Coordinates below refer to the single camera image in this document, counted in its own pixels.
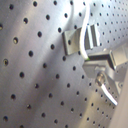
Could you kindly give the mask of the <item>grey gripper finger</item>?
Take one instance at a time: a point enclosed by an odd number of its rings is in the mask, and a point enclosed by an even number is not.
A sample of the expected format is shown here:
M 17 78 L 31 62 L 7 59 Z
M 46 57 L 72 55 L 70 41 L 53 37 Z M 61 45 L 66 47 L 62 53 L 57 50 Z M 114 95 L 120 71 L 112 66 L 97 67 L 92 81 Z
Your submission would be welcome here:
M 105 75 L 105 83 L 109 85 L 118 85 L 124 82 L 127 68 L 120 68 L 113 70 L 107 61 L 103 62 L 85 62 L 83 64 L 83 69 L 88 78 L 93 78 L 96 80 L 98 73 L 103 73 Z
M 115 70 L 119 65 L 128 62 L 128 44 L 119 45 L 114 49 L 105 50 L 103 52 L 90 54 L 91 61 L 107 60 L 110 67 Z

